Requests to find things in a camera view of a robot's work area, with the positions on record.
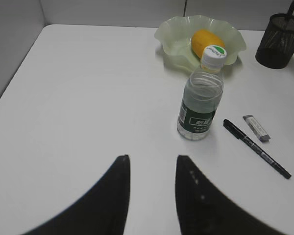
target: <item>green bottle label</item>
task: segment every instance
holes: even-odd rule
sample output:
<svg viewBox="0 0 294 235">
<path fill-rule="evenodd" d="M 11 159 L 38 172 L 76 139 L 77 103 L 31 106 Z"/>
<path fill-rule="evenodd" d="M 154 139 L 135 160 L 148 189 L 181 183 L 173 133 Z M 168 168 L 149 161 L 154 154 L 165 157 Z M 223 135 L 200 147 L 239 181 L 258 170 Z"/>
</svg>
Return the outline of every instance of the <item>green bottle label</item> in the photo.
<svg viewBox="0 0 294 235">
<path fill-rule="evenodd" d="M 192 133 L 203 133 L 209 130 L 215 112 L 197 113 L 189 109 L 182 101 L 178 122 L 187 131 Z"/>
<path fill-rule="evenodd" d="M 219 46 L 213 46 L 218 52 L 220 52 L 221 54 L 224 54 L 224 49 L 219 47 Z"/>
</svg>

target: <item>plastic water bottle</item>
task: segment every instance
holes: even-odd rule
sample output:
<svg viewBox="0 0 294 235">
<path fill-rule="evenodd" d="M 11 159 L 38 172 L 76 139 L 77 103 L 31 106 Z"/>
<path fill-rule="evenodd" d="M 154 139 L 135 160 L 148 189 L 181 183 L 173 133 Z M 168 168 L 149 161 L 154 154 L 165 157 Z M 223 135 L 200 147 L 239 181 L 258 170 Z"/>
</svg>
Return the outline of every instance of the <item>plastic water bottle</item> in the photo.
<svg viewBox="0 0 294 235">
<path fill-rule="evenodd" d="M 200 140 L 209 132 L 223 93 L 221 68 L 225 60 L 225 49 L 206 47 L 199 67 L 186 82 L 177 130 L 188 140 Z"/>
</svg>

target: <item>eraser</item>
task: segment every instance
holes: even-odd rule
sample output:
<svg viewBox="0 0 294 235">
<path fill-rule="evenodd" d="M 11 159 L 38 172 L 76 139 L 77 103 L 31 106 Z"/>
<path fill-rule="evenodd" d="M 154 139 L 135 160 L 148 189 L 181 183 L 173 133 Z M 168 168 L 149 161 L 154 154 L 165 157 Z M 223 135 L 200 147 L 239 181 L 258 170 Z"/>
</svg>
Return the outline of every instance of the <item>eraser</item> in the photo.
<svg viewBox="0 0 294 235">
<path fill-rule="evenodd" d="M 261 142 L 270 140 L 270 136 L 253 115 L 243 116 L 243 119 Z"/>
</svg>

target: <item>gray cubicle wall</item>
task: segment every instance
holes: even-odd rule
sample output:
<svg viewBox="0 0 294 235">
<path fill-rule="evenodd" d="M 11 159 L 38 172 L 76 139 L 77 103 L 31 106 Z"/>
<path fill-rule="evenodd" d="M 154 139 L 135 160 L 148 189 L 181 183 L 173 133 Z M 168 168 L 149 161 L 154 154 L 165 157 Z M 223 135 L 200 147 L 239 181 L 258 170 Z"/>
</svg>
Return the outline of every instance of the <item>gray cubicle wall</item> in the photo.
<svg viewBox="0 0 294 235">
<path fill-rule="evenodd" d="M 39 0 L 0 0 L 0 97 L 43 27 Z"/>
<path fill-rule="evenodd" d="M 205 15 L 244 30 L 265 30 L 271 15 L 286 13 L 292 0 L 188 0 L 186 16 Z"/>
<path fill-rule="evenodd" d="M 41 0 L 47 24 L 158 27 L 183 16 L 185 0 Z"/>
<path fill-rule="evenodd" d="M 185 0 L 41 0 L 48 24 L 158 27 L 182 16 Z M 291 0 L 187 0 L 186 16 L 202 14 L 238 29 L 264 30 Z"/>
</svg>

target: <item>water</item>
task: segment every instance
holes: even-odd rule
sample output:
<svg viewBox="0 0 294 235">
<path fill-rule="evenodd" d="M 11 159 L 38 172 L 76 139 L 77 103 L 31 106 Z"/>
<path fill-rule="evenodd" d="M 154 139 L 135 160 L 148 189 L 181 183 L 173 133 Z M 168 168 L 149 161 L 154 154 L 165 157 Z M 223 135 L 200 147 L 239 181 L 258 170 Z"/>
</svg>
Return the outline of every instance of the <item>water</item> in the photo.
<svg viewBox="0 0 294 235">
<path fill-rule="evenodd" d="M 183 137 L 197 141 L 208 134 L 222 92 L 223 76 L 220 70 L 199 67 L 192 73 L 185 85 L 177 122 L 177 129 Z"/>
</svg>

